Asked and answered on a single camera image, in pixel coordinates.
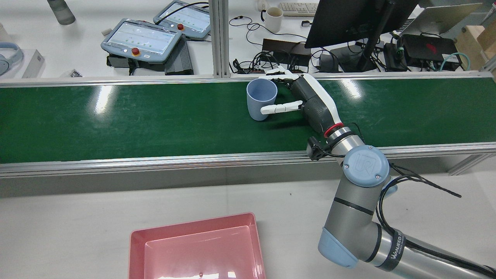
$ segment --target red ring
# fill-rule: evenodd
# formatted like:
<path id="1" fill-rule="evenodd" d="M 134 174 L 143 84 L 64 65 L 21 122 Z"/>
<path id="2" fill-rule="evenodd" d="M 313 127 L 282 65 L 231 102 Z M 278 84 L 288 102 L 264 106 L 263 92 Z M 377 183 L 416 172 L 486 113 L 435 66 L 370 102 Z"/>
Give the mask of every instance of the red ring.
<path id="1" fill-rule="evenodd" d="M 327 129 L 327 131 L 325 131 L 325 133 L 324 133 L 324 138 L 328 138 L 328 137 L 329 137 L 330 132 L 331 132 L 334 128 L 336 128 L 336 127 L 340 127 L 340 128 L 342 128 L 343 126 L 344 126 L 344 125 L 343 125 L 343 123 L 342 123 L 342 122 L 339 122 L 339 123 L 336 123 L 336 124 L 332 125 L 329 129 Z"/>

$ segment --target keyboard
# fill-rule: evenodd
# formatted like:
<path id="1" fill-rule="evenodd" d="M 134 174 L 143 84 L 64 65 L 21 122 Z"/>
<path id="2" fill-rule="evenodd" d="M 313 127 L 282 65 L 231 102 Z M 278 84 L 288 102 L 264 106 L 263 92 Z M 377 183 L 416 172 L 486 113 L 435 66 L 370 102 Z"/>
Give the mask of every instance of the keyboard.
<path id="1" fill-rule="evenodd" d="M 413 20 L 414 18 L 407 19 L 405 23 L 403 23 L 403 25 L 396 30 L 396 32 L 401 33 L 403 30 L 405 30 L 408 27 L 408 25 L 410 25 L 410 23 L 412 23 Z"/>
<path id="2" fill-rule="evenodd" d="M 314 16 L 317 5 L 318 3 L 279 3 L 284 16 Z"/>

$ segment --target monitor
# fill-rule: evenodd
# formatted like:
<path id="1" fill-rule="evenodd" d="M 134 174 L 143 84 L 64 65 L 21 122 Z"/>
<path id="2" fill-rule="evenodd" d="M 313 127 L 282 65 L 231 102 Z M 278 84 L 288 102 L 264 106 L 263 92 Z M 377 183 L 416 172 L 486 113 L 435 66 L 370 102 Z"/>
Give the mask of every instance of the monitor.
<path id="1" fill-rule="evenodd" d="M 365 48 L 333 50 L 345 72 L 376 68 L 370 57 L 380 35 L 398 29 L 419 0 L 320 0 L 306 48 L 326 47 L 367 39 Z"/>

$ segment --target green conveyor belt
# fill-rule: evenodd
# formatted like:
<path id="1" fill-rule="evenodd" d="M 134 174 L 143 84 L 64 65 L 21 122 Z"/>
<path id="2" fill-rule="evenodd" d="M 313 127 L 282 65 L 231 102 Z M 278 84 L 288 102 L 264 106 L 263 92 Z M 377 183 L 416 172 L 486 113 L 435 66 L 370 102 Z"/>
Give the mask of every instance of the green conveyor belt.
<path id="1" fill-rule="evenodd" d="M 490 78 L 320 82 L 368 144 L 496 141 Z M 0 163 L 304 150 L 300 112 L 256 122 L 247 82 L 0 88 Z M 279 87 L 276 103 L 293 101 Z"/>

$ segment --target blue cup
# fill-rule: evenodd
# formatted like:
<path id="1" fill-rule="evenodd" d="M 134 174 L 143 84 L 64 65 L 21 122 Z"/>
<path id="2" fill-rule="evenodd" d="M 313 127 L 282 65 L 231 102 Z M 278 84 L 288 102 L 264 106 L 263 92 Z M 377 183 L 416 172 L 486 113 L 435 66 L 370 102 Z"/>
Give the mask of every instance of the blue cup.
<path id="1" fill-rule="evenodd" d="M 257 78 L 248 83 L 247 86 L 247 105 L 251 118 L 262 121 L 268 115 L 260 113 L 264 106 L 273 105 L 277 96 L 277 86 L 268 79 Z"/>

